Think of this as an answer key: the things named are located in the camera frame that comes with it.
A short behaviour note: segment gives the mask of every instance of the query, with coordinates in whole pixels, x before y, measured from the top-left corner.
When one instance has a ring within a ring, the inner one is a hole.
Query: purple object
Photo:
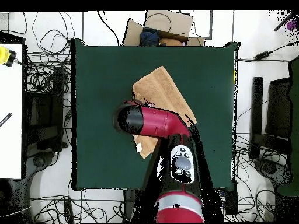
[[[291,20],[290,22],[287,23],[288,31],[293,31],[297,27],[298,27],[298,20]]]

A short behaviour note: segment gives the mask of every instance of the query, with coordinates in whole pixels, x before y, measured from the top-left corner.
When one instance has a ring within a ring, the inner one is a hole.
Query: black cable
[[[101,17],[100,15],[100,12],[99,11],[96,11],[100,17],[100,20],[106,25],[106,27],[109,28],[109,30],[115,35],[116,37],[116,40],[117,40],[117,45],[119,46],[119,38],[117,37],[116,33],[107,25],[107,23],[103,20],[103,18]]]
[[[264,192],[264,191],[268,191],[268,192],[270,192],[270,193],[272,193],[272,194],[274,194],[274,195],[276,195],[276,194],[275,194],[275,192],[273,192],[273,191],[271,191],[271,190],[264,189],[264,190],[260,190],[260,191],[256,194],[256,196],[255,196],[255,200],[256,200],[256,201],[255,201],[255,204],[256,204],[256,210],[258,211],[258,214],[259,214],[260,218],[261,218],[264,222],[266,222],[266,220],[263,219],[262,216],[260,215],[259,208],[258,208],[258,196],[259,196],[260,193],[262,193],[262,192]]]
[[[247,113],[248,111],[250,111],[252,109],[252,107],[251,108],[249,108],[247,111],[245,111],[245,112],[243,112],[240,116],[242,116],[243,114],[245,114],[245,113]]]
[[[289,61],[287,61],[287,60],[264,60],[264,58],[268,57],[271,53],[273,53],[273,52],[275,52],[275,51],[277,51],[277,50],[279,50],[279,49],[282,49],[283,47],[286,47],[286,46],[293,46],[293,45],[298,44],[298,43],[299,43],[299,41],[296,41],[296,42],[290,42],[290,43],[288,43],[288,44],[286,44],[286,45],[283,45],[283,46],[281,46],[281,47],[279,47],[279,48],[277,48],[277,49],[275,49],[275,50],[273,50],[273,51],[264,51],[264,52],[262,52],[262,53],[260,53],[260,54],[255,55],[253,58],[240,58],[239,61],[244,61],[244,62],[253,62],[253,61],[276,61],[276,62],[279,61],[279,62],[289,62]]]
[[[241,62],[258,62],[258,61],[266,61],[266,62],[291,62],[291,60],[278,60],[278,59],[260,59],[260,60],[255,60],[255,59],[243,59],[239,58],[238,61]]]
[[[167,17],[167,19],[169,20],[169,24],[170,24],[169,30],[167,31],[167,33],[169,33],[170,30],[171,30],[171,20],[170,20],[170,18],[169,18],[167,15],[164,15],[164,14],[162,14],[162,13],[155,13],[155,14],[152,14],[151,16],[147,17],[146,20],[145,20],[145,22],[144,22],[144,26],[145,26],[147,20],[148,20],[149,18],[151,18],[152,16],[155,16],[155,15],[162,15],[162,16]]]

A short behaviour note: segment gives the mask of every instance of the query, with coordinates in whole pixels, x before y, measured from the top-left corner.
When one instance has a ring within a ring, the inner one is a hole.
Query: wire
[[[195,11],[193,11],[193,13],[194,13],[194,31],[195,31],[195,33],[196,33],[196,27],[195,27]]]
[[[239,58],[238,61],[241,61],[241,62],[258,62],[258,61],[266,61],[266,62],[291,62],[291,60],[278,60],[278,59],[272,59],[272,60],[269,60],[269,59],[260,59],[260,60],[255,60],[255,59],[251,59],[251,58],[248,58],[248,59]]]
[[[12,213],[12,214],[9,214],[9,215],[5,215],[5,216],[0,216],[0,217],[7,217],[7,216],[11,216],[11,215],[16,215],[16,214],[21,213],[21,212],[23,212],[23,211],[27,211],[27,210],[30,209],[31,207],[32,207],[32,206],[27,207],[27,208],[25,208],[25,209],[22,209],[22,210],[20,210],[20,211],[17,211],[17,212],[15,212],[15,213]]]
[[[152,14],[151,16],[147,17],[146,20],[145,20],[145,22],[144,22],[144,26],[145,26],[147,20],[148,20],[149,18],[151,18],[152,16],[155,16],[155,15],[162,15],[162,16],[167,17],[167,19],[169,20],[169,24],[170,24],[169,30],[167,31],[167,33],[169,33],[170,30],[171,30],[171,20],[170,20],[170,18],[169,18],[167,15],[162,14],[162,13],[155,13],[155,14]]]
[[[290,42],[290,43],[288,43],[286,45],[283,45],[283,46],[281,46],[281,47],[279,47],[279,48],[277,48],[273,51],[264,51],[264,52],[262,52],[258,55],[255,55],[253,58],[240,58],[239,61],[243,61],[243,62],[254,62],[254,61],[290,62],[288,60],[268,60],[268,59],[264,59],[264,58],[268,57],[271,53],[273,53],[273,52],[275,52],[279,49],[282,49],[286,46],[293,46],[293,45],[298,44],[298,43],[299,43],[299,41]]]
[[[284,47],[286,47],[286,46],[293,46],[293,45],[298,44],[298,43],[299,43],[299,41],[296,41],[296,42],[290,42],[290,43],[288,43],[288,44],[286,44],[286,45],[283,45],[282,47],[279,47],[279,48],[277,48],[277,49],[271,51],[271,52],[277,51],[277,50],[282,49],[282,48],[284,48]]]
[[[253,108],[253,107],[249,108],[247,111],[243,112],[240,116],[242,116],[243,114],[247,113],[247,112],[250,111],[252,108]]]
[[[109,28],[109,30],[115,35],[116,37],[116,40],[117,40],[117,45],[119,46],[119,38],[117,37],[116,33],[107,25],[107,23],[103,20],[103,18],[101,17],[100,15],[100,12],[99,11],[96,11],[100,17],[100,20],[106,25],[106,27]]]
[[[11,30],[9,30],[9,28],[7,30],[6,29],[5,30],[1,30],[0,32],[7,31],[7,33],[11,32],[11,33],[17,33],[17,34],[25,34],[25,33],[27,33],[27,31],[28,31],[27,20],[26,20],[25,13],[24,12],[22,12],[22,13],[23,13],[23,16],[24,16],[25,24],[26,24],[26,30],[23,33],[19,33],[18,31],[11,31]]]
[[[259,214],[260,218],[261,218],[264,222],[266,222],[266,220],[265,220],[264,218],[262,218],[262,216],[260,215],[259,208],[258,208],[258,196],[259,196],[260,193],[262,193],[262,192],[264,192],[264,191],[268,191],[268,192],[270,192],[270,193],[273,193],[274,195],[276,195],[276,194],[275,194],[275,192],[273,192],[273,191],[271,191],[271,190],[264,189],[264,190],[259,191],[259,192],[256,194],[256,196],[255,196],[256,210],[258,211],[258,214]]]

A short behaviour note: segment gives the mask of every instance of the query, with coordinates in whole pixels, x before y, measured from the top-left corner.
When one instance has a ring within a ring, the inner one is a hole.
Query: cardboard box
[[[144,27],[159,30],[161,38],[179,40],[188,46],[203,46],[205,38],[189,38],[192,23],[193,17],[190,15],[165,10],[149,10],[143,26],[132,19],[128,20],[123,46],[140,45],[140,34]]]

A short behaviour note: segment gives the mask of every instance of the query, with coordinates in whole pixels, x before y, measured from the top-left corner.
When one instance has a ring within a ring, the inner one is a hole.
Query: control buttons
[[[181,169],[176,169],[175,173],[178,174],[178,175],[181,175],[181,174],[183,174],[183,171]]]
[[[180,169],[190,169],[191,162],[189,159],[186,159],[185,157],[178,157],[176,158],[175,166]]]
[[[185,173],[186,173],[187,177],[191,177],[191,174],[189,171],[185,171]]]

